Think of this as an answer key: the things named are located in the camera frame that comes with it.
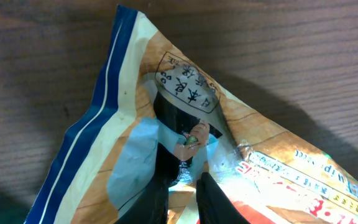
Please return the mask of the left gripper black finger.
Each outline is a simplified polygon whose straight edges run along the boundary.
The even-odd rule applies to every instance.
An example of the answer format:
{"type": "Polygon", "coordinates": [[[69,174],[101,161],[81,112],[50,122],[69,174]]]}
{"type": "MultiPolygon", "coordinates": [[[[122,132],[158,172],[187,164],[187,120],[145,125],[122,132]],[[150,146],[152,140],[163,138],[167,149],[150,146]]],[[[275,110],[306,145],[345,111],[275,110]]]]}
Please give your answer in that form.
{"type": "Polygon", "coordinates": [[[208,172],[196,182],[196,201],[200,224],[250,224],[208,172]]]}

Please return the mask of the wet wipes packet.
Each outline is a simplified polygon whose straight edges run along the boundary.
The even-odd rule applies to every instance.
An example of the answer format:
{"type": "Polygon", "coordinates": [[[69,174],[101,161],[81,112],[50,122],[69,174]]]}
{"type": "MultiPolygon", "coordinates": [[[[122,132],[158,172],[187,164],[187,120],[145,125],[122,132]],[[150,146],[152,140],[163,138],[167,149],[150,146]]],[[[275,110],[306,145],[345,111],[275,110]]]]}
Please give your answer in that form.
{"type": "Polygon", "coordinates": [[[208,172],[250,223],[358,223],[358,181],[119,6],[91,106],[26,223],[200,223],[208,172]]]}

